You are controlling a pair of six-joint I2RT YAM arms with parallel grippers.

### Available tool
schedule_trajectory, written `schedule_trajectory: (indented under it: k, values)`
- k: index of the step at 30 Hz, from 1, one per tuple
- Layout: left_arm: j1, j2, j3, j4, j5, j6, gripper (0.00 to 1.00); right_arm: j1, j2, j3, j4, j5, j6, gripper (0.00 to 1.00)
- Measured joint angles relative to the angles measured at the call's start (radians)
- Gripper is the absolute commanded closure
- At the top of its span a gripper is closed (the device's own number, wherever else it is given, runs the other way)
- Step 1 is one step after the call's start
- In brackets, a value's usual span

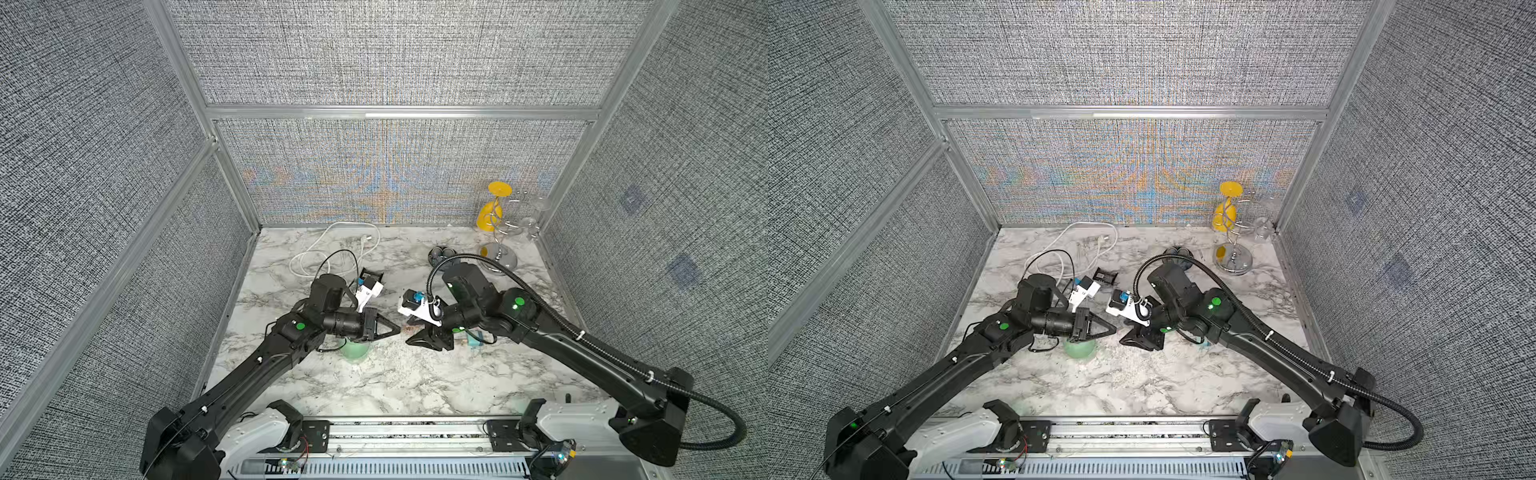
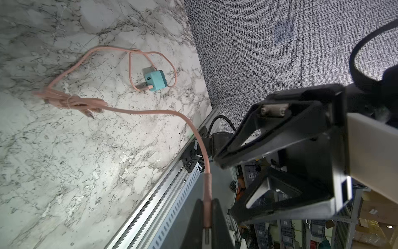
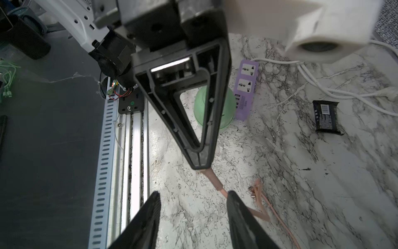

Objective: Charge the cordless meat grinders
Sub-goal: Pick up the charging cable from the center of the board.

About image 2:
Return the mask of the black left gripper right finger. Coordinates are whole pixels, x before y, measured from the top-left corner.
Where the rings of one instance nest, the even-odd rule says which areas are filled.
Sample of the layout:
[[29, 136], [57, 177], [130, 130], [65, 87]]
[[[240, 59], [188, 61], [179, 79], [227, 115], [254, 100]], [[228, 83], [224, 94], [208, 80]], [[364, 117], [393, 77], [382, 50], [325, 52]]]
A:
[[232, 243], [220, 201], [214, 199], [211, 205], [211, 248], [233, 249], [234, 244]]

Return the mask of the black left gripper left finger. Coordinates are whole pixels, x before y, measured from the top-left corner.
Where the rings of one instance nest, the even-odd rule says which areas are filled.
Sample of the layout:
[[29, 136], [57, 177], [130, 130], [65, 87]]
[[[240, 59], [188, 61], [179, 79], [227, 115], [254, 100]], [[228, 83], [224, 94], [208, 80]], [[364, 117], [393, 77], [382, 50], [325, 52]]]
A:
[[198, 199], [195, 203], [186, 234], [180, 246], [181, 249], [202, 249], [204, 231], [204, 205]]

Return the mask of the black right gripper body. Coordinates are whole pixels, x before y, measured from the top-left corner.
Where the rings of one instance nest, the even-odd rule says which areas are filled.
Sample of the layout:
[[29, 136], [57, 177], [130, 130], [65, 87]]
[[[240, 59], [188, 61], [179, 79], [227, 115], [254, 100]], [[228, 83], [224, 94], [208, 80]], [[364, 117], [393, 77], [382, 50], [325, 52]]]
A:
[[320, 85], [272, 93], [271, 104], [287, 104], [278, 132], [278, 152], [305, 190], [291, 195], [288, 217], [328, 220], [352, 198], [345, 87]]

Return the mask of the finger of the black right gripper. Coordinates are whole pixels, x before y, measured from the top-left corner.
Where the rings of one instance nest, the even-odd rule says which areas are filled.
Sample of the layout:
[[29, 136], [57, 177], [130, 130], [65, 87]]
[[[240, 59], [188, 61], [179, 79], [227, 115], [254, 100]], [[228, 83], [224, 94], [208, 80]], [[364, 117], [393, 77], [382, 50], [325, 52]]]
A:
[[231, 214], [239, 224], [327, 220], [334, 215], [334, 198], [322, 186], [268, 167], [246, 187]]
[[260, 159], [279, 149], [326, 131], [329, 120], [319, 101], [293, 101], [283, 103], [286, 108], [282, 117], [261, 115], [263, 107], [278, 105], [277, 102], [259, 102], [251, 107], [234, 135], [214, 157], [222, 169]]

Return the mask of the teal USB wall charger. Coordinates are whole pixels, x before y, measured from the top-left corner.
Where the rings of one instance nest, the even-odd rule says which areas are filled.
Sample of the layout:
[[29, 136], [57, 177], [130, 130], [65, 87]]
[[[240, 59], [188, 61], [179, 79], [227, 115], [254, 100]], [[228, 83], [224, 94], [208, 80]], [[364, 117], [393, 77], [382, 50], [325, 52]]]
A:
[[143, 69], [145, 86], [141, 90], [158, 91], [167, 87], [167, 81], [162, 70], [154, 67]]

